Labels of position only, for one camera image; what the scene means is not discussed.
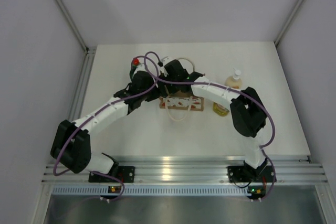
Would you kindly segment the green red-capped bottle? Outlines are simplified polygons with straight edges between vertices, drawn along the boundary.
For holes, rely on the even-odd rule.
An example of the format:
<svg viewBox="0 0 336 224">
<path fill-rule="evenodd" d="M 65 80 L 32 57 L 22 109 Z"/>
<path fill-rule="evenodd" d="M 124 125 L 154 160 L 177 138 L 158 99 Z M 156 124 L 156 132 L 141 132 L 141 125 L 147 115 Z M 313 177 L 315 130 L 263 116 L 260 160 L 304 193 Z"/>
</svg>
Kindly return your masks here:
<svg viewBox="0 0 336 224">
<path fill-rule="evenodd" d="M 133 58 L 131 62 L 131 71 L 134 72 L 135 67 L 139 64 L 141 64 L 139 61 L 139 57 Z"/>
</svg>

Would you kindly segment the cream pump soap bottle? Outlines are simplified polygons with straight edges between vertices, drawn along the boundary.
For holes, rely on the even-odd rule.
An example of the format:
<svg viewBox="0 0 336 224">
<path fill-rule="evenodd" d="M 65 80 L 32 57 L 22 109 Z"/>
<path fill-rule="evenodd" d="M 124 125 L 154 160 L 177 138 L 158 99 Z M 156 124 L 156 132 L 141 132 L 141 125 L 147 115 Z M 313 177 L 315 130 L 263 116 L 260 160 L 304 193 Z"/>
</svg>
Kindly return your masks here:
<svg viewBox="0 0 336 224">
<path fill-rule="evenodd" d="M 233 74 L 226 79 L 225 86 L 233 89 L 241 89 L 242 88 L 241 74 L 242 72 L 240 70 L 234 68 Z"/>
</svg>

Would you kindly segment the yellow dish soap bottle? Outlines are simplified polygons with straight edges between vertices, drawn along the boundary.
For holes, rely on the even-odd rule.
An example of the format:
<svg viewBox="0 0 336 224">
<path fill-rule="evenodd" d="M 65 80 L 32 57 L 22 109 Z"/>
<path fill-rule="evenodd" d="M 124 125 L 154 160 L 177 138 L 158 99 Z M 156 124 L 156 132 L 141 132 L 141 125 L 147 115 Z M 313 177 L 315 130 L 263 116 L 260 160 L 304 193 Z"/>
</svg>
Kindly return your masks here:
<svg viewBox="0 0 336 224">
<path fill-rule="evenodd" d="M 213 103 L 213 111 L 219 116 L 227 116 L 230 113 L 230 110 L 218 103 Z"/>
</svg>

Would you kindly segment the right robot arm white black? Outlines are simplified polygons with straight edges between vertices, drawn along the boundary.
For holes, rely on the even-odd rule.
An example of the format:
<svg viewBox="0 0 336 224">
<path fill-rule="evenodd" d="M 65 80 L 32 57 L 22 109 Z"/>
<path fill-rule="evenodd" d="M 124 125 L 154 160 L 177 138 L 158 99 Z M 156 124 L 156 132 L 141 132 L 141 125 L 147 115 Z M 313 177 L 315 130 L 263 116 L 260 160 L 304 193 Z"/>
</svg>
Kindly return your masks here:
<svg viewBox="0 0 336 224">
<path fill-rule="evenodd" d="M 271 122 L 271 140 L 275 137 L 275 126 L 256 90 L 251 87 L 242 90 L 223 86 L 211 82 L 199 72 L 188 73 L 177 59 L 166 57 L 159 62 L 159 66 L 164 69 L 159 81 L 159 87 L 164 92 L 190 92 L 229 110 L 235 130 L 244 138 L 245 160 L 240 173 L 250 181 L 261 177 L 267 166 L 267 158 L 263 154 L 266 144 L 261 140 L 266 118 Z"/>
</svg>

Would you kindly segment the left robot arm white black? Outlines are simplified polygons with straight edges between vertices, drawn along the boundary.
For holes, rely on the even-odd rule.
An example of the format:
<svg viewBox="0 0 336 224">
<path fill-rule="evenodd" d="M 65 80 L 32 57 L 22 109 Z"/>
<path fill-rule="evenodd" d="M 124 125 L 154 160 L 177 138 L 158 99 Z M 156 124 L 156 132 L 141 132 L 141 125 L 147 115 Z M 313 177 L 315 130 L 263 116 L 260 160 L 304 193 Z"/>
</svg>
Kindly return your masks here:
<svg viewBox="0 0 336 224">
<path fill-rule="evenodd" d="M 97 110 L 73 122 L 62 121 L 58 125 L 50 154 L 68 170 L 77 174 L 84 170 L 98 172 L 108 182 L 118 178 L 119 163 L 104 153 L 94 153 L 91 139 L 141 106 L 141 103 L 156 100 L 160 93 L 151 75 L 137 71 L 131 82 L 116 92 Z"/>
</svg>

